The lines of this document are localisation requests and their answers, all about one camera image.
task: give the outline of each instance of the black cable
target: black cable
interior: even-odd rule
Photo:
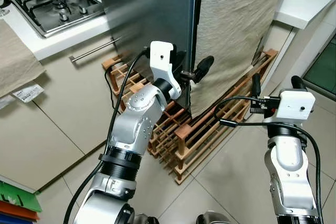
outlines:
[[[111,66],[109,66],[109,67],[106,69],[105,74],[104,74],[105,81],[106,81],[107,85],[109,86],[109,90],[110,90],[110,99],[111,99],[111,102],[112,102],[112,108],[113,108],[114,110],[115,110],[115,107],[114,107],[114,101],[113,101],[112,88],[111,88],[111,85],[110,85],[109,80],[107,79],[107,74],[108,74],[109,72],[111,72],[112,67],[113,67],[114,65],[118,64],[118,63],[119,63],[119,62],[114,63],[114,64],[112,64]]]
[[[142,55],[144,55],[145,53],[147,53],[147,51],[149,50],[146,49],[146,50],[143,50],[140,54],[138,54],[138,56],[132,61],[131,63],[131,66],[124,78],[124,81],[122,82],[122,85],[121,85],[121,88],[120,88],[120,94],[122,94],[124,92],[124,89],[125,89],[125,86],[126,86],[126,83],[127,83],[127,79],[128,77],[130,76],[131,74],[131,71],[134,67],[134,65],[137,63],[137,61],[140,59],[140,57]],[[114,125],[114,121],[116,120],[116,117],[117,117],[117,111],[119,109],[119,106],[120,106],[120,103],[121,103],[121,97],[122,95],[119,95],[118,96],[118,99],[117,99],[117,103],[115,105],[116,109],[113,111],[113,115],[112,115],[112,118],[111,118],[111,121],[110,121],[110,126],[109,126],[109,130],[108,130],[108,134],[107,134],[107,139],[106,139],[106,143],[105,143],[105,150],[104,150],[104,155],[106,155],[107,151],[108,151],[108,146],[109,146],[109,139],[111,138],[111,134],[112,134],[112,130],[113,130],[113,125]],[[80,193],[83,191],[84,187],[86,186],[86,184],[90,181],[90,179],[99,171],[99,169],[101,168],[103,162],[102,161],[99,161],[98,165],[93,169],[93,171],[89,174],[89,176],[83,181],[83,183],[79,186],[79,188],[77,189],[77,191],[75,192],[75,194],[73,195],[69,205],[68,205],[68,208],[67,208],[67,211],[65,213],[65,216],[64,216],[64,220],[63,220],[63,224],[68,224],[69,223],[69,218],[70,218],[70,214],[71,214],[71,211],[72,211],[72,208],[78,198],[78,196],[80,195]]]
[[[223,121],[223,119],[219,118],[217,116],[217,112],[219,110],[219,108],[226,102],[230,101],[230,100],[252,100],[252,101],[258,101],[258,102],[263,102],[263,99],[258,99],[258,98],[252,98],[252,97],[242,97],[242,96],[236,96],[236,97],[230,97],[227,99],[224,99],[222,102],[220,102],[215,110],[214,110],[214,117],[216,120],[218,121]],[[291,129],[291,130],[296,130],[301,132],[303,135],[305,135],[309,141],[311,142],[313,148],[314,148],[314,152],[315,152],[315,157],[316,157],[316,202],[317,202],[317,211],[318,211],[318,215],[320,217],[320,224],[323,224],[323,215],[322,215],[322,204],[321,204],[321,158],[320,158],[320,152],[319,152],[319,148],[317,146],[316,141],[314,140],[314,138],[305,130],[296,127],[294,125],[289,125],[289,124],[284,124],[284,123],[238,123],[232,120],[224,120],[228,123],[228,125],[230,124],[231,126],[234,125],[235,126],[276,126],[276,127],[284,127],[287,129]]]

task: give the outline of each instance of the tiled floor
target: tiled floor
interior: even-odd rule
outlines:
[[[336,105],[317,100],[304,128],[319,144],[322,159],[322,201],[325,224],[336,224]],[[261,120],[253,116],[250,120]],[[139,212],[159,218],[160,223],[192,224],[206,210],[228,216],[232,223],[274,223],[276,218],[269,194],[269,175],[264,164],[267,133],[262,128],[241,127],[192,172],[181,186],[146,154],[138,175],[135,197],[130,201]],[[92,154],[63,178],[38,195],[44,210],[39,224],[60,224],[67,205],[82,180],[94,168],[102,150]],[[309,176],[315,188],[315,160],[308,148]],[[80,200],[75,206],[78,210]]]

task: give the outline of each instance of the green book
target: green book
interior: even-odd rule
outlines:
[[[34,194],[11,186],[0,181],[0,200],[27,208],[32,211],[41,212],[41,206]]]

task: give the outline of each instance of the stove knob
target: stove knob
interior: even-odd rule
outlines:
[[[59,19],[62,21],[67,21],[69,17],[64,13],[59,13]]]
[[[88,13],[88,10],[85,8],[85,7],[82,7],[82,6],[78,6],[78,8],[79,8],[79,12],[81,13],[81,14],[86,14],[86,13]]]

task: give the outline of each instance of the gas stove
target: gas stove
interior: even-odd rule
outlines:
[[[104,14],[97,0],[12,0],[45,38]]]

